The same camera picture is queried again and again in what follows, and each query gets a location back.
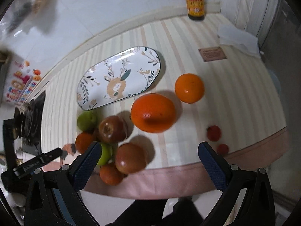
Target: striped tablecloth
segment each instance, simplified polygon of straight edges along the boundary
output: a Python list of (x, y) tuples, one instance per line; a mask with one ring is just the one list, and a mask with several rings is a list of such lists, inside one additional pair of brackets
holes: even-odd
[[(81, 109), (76, 103), (76, 88), (85, 71), (94, 64), (133, 46), (153, 48), (162, 58), (162, 68), (148, 92), (171, 98), (181, 112), (168, 131), (150, 134), (133, 130), (134, 142), (150, 142), (154, 158), (147, 169), (172, 167), (199, 162), (198, 144), (206, 138), (206, 128), (218, 125), (219, 143), (235, 152), (255, 144), (286, 126), (282, 106), (273, 82), (260, 59), (237, 49), (222, 46), (227, 59), (204, 62), (198, 49), (219, 46), (217, 28), (230, 22), (221, 14), (208, 14), (203, 22), (176, 17), (145, 24), (115, 36), (88, 50), (63, 68), (46, 88), (42, 118), (42, 151), (48, 152), (66, 143), (74, 143), (80, 130), (76, 118)], [(184, 73), (199, 75), (205, 96), (197, 103), (181, 103), (174, 94), (174, 83)], [(102, 107), (105, 117), (123, 112), (129, 117), (139, 96)]]

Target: pink tablecloth border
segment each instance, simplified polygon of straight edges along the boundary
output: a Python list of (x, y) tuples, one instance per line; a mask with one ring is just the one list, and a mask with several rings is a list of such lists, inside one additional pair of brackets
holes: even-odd
[[(244, 170), (268, 167), (289, 149), (288, 131), (283, 128), (272, 136), (225, 156), (229, 164), (237, 164)], [(43, 167), (44, 171), (57, 170), (58, 162)], [(104, 184), (93, 173), (84, 190), (130, 199), (163, 199), (201, 194), (215, 187), (202, 163), (178, 167), (143, 170), (129, 175), (117, 186)]]

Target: screw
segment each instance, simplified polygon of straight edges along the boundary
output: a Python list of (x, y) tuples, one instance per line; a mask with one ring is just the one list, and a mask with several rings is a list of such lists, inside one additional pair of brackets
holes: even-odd
[(238, 170), (238, 166), (237, 166), (237, 165), (231, 165), (230, 168), (231, 168), (233, 171), (237, 171), (237, 170)]
[(264, 168), (259, 168), (259, 172), (262, 174), (265, 174), (265, 169)]
[(69, 169), (69, 165), (65, 164), (61, 168), (63, 171), (67, 171)]
[(40, 173), (40, 172), (41, 172), (41, 169), (40, 169), (40, 168), (35, 169), (35, 174), (38, 174), (38, 173)]

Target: blue gripper pad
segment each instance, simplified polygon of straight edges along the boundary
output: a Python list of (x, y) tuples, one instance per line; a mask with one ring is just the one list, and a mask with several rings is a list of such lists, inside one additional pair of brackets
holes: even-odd
[(77, 170), (73, 174), (72, 180), (73, 188), (75, 191), (84, 189), (95, 166), (97, 165), (97, 162), (99, 161), (101, 151), (101, 145), (97, 143), (88, 154), (86, 154), (85, 152), (83, 155), (81, 155), (86, 155), (86, 157), (81, 161), (81, 164), (78, 166)]
[(217, 190), (225, 191), (227, 188), (227, 179), (224, 171), (219, 167), (216, 160), (212, 157), (210, 151), (204, 146), (203, 143), (199, 144), (198, 155), (205, 167), (208, 175), (214, 183)]

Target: person's leg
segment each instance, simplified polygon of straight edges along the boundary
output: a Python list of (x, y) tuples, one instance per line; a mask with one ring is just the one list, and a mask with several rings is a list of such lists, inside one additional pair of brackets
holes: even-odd
[(162, 219), (156, 226), (200, 226), (203, 222), (193, 202), (189, 199), (178, 201), (173, 212)]
[(112, 224), (107, 226), (151, 226), (159, 223), (167, 199), (135, 200)]

